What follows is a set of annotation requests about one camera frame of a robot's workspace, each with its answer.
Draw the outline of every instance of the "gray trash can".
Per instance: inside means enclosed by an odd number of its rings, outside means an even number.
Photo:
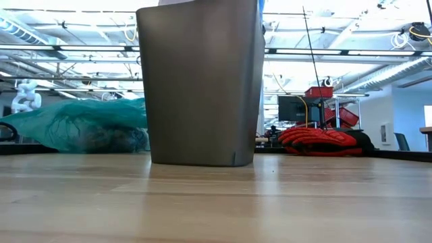
[[[251,163],[265,48],[257,0],[195,0],[136,15],[152,162]]]

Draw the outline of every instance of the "ceiling light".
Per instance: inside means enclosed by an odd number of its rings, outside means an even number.
[[[276,51],[279,54],[307,54],[311,55],[339,55],[342,51],[338,50],[306,50],[306,49],[281,49]]]
[[[10,74],[6,74],[5,72],[0,72],[0,75],[5,76],[5,77],[10,77]]]
[[[35,50],[35,51],[53,51],[54,47],[45,45],[0,45],[3,50]]]
[[[62,94],[63,96],[65,96],[65,97],[67,97],[67,98],[77,99],[76,96],[74,96],[74,95],[72,95],[70,93],[66,93],[66,92],[62,92],[62,91],[59,91],[59,93]]]
[[[414,51],[350,51],[349,55],[394,55],[394,56],[409,56],[413,55]]]
[[[88,89],[82,88],[54,88],[54,91],[64,91],[64,92],[88,92]]]
[[[333,97],[366,97],[365,94],[333,94]]]
[[[128,90],[118,90],[118,89],[95,89],[93,92],[126,92]]]
[[[61,46],[64,51],[124,51],[124,47]]]

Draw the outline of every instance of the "black cable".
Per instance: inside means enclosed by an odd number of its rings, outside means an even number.
[[[9,130],[11,130],[12,132],[12,136],[9,138],[0,138],[0,142],[5,142],[5,141],[14,141],[16,139],[16,137],[18,136],[18,131],[12,126],[9,125],[5,122],[0,122],[0,126],[5,126],[6,128],[8,128]]]
[[[82,41],[80,38],[78,38],[78,36],[76,36],[74,33],[70,32],[68,30],[68,27],[66,26],[66,21],[63,21],[61,23],[61,27],[66,30],[66,32],[68,32],[69,34],[71,34],[73,37],[75,37],[77,40],[79,40],[82,44],[87,45],[84,41]]]
[[[429,0],[426,0],[427,9],[429,10],[429,17],[431,18],[431,24],[432,24],[432,9],[431,9],[431,3]]]
[[[314,70],[315,70],[315,77],[317,77],[317,84],[318,84],[318,89],[319,89],[319,95],[321,96],[322,104],[324,104],[323,93],[321,92],[321,86],[319,85],[319,78],[318,78],[317,64],[315,63],[315,57],[313,56],[312,42],[311,42],[311,35],[309,34],[308,21],[307,21],[307,19],[306,19],[306,11],[304,10],[304,6],[303,6],[303,17],[304,17],[304,23],[306,24],[306,33],[308,34],[309,47],[310,47],[310,54],[312,55],[313,67],[314,67]]]

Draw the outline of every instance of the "monitor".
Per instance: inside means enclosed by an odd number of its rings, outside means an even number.
[[[308,106],[308,122],[319,122],[319,108],[313,100],[302,98]],[[304,103],[298,97],[279,96],[279,121],[305,122],[306,109]]]

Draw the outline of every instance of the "office chair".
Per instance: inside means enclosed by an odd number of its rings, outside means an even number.
[[[396,140],[398,141],[399,151],[410,151],[410,147],[408,146],[408,142],[406,141],[405,135],[395,133]]]

